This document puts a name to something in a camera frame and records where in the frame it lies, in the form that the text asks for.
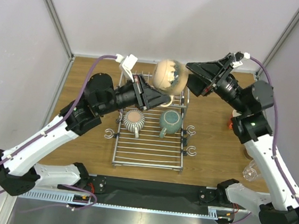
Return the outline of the white ribbed mug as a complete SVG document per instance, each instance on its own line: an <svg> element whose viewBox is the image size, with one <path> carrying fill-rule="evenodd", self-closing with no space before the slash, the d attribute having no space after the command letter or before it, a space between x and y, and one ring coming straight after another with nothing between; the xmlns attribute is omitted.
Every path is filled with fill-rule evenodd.
<svg viewBox="0 0 299 224"><path fill-rule="evenodd" d="M139 110L128 111L123 117L124 127L134 134L135 138L139 138L139 132L145 125L145 116Z"/></svg>

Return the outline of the beige ceramic mug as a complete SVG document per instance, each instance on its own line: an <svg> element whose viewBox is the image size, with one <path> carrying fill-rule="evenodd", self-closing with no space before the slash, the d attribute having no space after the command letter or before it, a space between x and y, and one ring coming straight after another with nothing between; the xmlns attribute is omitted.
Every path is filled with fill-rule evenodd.
<svg viewBox="0 0 299 224"><path fill-rule="evenodd" d="M170 96L170 101L161 104L167 107L172 104L173 98L180 95L187 85L188 76L191 74L184 64L172 60L161 60L154 69L152 86Z"/></svg>

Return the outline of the teal ceramic mug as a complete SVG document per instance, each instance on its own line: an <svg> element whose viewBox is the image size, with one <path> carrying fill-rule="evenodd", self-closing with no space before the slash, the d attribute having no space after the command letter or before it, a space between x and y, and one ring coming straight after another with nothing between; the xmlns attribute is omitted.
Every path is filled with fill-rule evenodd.
<svg viewBox="0 0 299 224"><path fill-rule="evenodd" d="M166 110L160 115L159 126L161 128L160 138L166 134L175 134L182 127L182 115L175 110Z"/></svg>

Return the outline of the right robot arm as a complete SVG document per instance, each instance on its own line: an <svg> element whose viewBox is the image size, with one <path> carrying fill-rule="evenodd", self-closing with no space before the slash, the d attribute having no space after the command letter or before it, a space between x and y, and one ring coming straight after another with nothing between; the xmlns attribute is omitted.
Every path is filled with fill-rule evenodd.
<svg viewBox="0 0 299 224"><path fill-rule="evenodd" d="M242 88L232 71L243 59L254 61L248 53L229 53L211 62L189 62L187 87L195 96L216 93L239 115L232 117L232 129L240 143L258 165L269 190L263 196L236 179L217 185L216 202L221 206L236 203L261 224L299 224L299 187L290 175L276 145L276 130L271 129L263 111L276 105L270 80L258 80Z"/></svg>

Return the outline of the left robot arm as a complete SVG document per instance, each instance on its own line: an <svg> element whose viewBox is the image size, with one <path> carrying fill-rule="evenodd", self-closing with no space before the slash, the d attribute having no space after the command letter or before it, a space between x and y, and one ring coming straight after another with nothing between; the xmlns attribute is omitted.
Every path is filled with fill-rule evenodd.
<svg viewBox="0 0 299 224"><path fill-rule="evenodd" d="M81 162L66 166L45 166L39 161L65 143L101 124L101 117L134 105L141 111L167 104L171 97L151 87L144 77L134 76L115 88L106 73L91 76L76 100L63 108L42 130L9 150L0 150L0 186L11 196L35 186L68 187L83 190L89 174Z"/></svg>

